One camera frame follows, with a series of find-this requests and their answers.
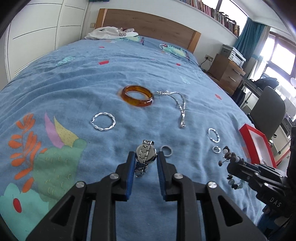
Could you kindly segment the silver wristwatch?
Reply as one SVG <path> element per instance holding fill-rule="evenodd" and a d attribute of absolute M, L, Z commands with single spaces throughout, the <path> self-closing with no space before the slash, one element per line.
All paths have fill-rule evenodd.
<path fill-rule="evenodd" d="M 136 177 L 142 177 L 151 164 L 157 158 L 157 150 L 154 147 L 154 141 L 143 140 L 142 144 L 136 150 Z"/>

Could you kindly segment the amber bangle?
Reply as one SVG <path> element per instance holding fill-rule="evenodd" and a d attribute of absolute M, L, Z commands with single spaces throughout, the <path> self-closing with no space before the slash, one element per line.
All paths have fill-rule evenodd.
<path fill-rule="evenodd" d="M 121 98 L 130 105 L 145 107 L 152 105 L 154 102 L 153 93 L 139 85 L 128 85 L 121 91 Z"/>

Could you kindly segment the red jewelry box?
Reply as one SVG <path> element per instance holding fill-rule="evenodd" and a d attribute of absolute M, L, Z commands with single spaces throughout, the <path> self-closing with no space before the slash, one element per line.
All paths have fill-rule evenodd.
<path fill-rule="evenodd" d="M 246 144 L 251 163 L 265 164 L 276 168 L 273 153 L 265 134 L 248 124 L 244 124 L 239 131 Z"/>

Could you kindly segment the grey chair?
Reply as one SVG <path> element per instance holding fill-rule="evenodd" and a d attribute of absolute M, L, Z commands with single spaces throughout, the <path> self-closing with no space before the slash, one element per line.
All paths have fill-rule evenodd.
<path fill-rule="evenodd" d="M 267 86 L 247 117 L 255 128 L 270 140 L 283 121 L 285 113 L 284 101 L 274 89 Z"/>

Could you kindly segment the blue patterned bedspread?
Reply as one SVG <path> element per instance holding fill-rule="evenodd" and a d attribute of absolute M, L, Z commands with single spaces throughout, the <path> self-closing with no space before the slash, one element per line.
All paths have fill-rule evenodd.
<path fill-rule="evenodd" d="M 154 95 L 137 107 L 128 85 Z M 101 180 L 143 140 L 195 182 L 215 181 L 253 221 L 262 203 L 247 184 L 233 190 L 228 146 L 245 157 L 239 129 L 249 119 L 195 57 L 146 37 L 81 40 L 34 61 L 1 90 L 1 216 L 18 240 L 77 182 Z"/>

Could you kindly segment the dark backpack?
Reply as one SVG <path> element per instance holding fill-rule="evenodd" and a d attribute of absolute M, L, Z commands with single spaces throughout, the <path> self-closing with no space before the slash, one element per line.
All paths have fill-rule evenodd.
<path fill-rule="evenodd" d="M 278 80 L 272 77 L 260 78 L 256 80 L 254 84 L 261 90 L 264 90 L 267 86 L 271 87 L 272 89 L 276 89 L 276 87 L 279 85 Z"/>

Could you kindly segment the wooden drawer cabinet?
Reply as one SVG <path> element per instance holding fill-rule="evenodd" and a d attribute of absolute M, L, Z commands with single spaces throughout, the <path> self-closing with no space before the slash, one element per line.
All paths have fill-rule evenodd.
<path fill-rule="evenodd" d="M 243 80 L 245 72 L 232 60 L 217 54 L 208 70 L 208 75 L 225 92 L 232 96 Z"/>

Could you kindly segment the white printer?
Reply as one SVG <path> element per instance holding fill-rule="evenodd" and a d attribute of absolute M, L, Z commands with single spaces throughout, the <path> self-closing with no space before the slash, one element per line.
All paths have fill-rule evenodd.
<path fill-rule="evenodd" d="M 222 45 L 222 49 L 220 51 L 220 55 L 228 58 L 229 60 L 236 63 L 240 68 L 243 67 L 246 59 L 244 56 L 234 47 L 229 45 Z"/>

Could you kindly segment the teal curtain right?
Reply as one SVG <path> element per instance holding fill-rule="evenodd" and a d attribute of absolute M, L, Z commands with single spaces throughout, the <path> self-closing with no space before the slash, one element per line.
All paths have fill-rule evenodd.
<path fill-rule="evenodd" d="M 266 27 L 267 25 L 254 22 L 251 18 L 247 18 L 243 31 L 234 44 L 234 48 L 243 55 L 246 61 L 252 57 Z"/>

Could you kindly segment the white clothing on bed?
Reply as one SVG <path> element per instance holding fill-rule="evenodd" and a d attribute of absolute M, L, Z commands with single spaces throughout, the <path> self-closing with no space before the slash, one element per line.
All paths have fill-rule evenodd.
<path fill-rule="evenodd" d="M 136 37 L 138 33 L 134 31 L 133 28 L 125 29 L 117 27 L 101 27 L 96 28 L 92 32 L 88 33 L 84 39 L 85 40 L 114 40 L 121 38 Z"/>

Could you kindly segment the wooden headboard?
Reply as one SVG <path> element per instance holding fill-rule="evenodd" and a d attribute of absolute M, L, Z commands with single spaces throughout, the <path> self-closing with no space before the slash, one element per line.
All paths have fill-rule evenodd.
<path fill-rule="evenodd" d="M 95 28 L 133 28 L 139 35 L 178 45 L 193 53 L 201 33 L 175 21 L 140 11 L 100 9 Z"/>

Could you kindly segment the row of books on shelf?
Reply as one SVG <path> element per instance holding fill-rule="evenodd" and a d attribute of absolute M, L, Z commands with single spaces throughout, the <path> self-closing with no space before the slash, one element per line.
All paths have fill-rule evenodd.
<path fill-rule="evenodd" d="M 221 25 L 226 27 L 230 32 L 232 32 L 236 37 L 239 37 L 240 27 L 237 25 L 235 20 L 231 20 L 228 15 L 217 9 L 211 8 L 210 6 L 204 4 L 202 1 L 198 0 L 180 0 L 195 9 L 198 9 L 205 13 L 206 15 L 213 18 L 215 21 L 219 22 Z"/>

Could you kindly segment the white wardrobe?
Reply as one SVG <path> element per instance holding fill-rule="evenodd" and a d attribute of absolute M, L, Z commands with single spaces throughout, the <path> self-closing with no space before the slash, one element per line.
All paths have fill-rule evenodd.
<path fill-rule="evenodd" d="M 88 1 L 30 1 L 1 38 L 1 75 L 10 82 L 29 64 L 79 41 Z"/>

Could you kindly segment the wall socket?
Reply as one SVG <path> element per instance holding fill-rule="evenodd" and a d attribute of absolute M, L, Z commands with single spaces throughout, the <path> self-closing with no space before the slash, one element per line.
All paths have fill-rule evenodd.
<path fill-rule="evenodd" d="M 205 59 L 206 59 L 207 61 L 210 61 L 210 62 L 213 61 L 213 57 L 211 57 L 211 56 L 209 56 L 209 55 L 205 55 Z"/>

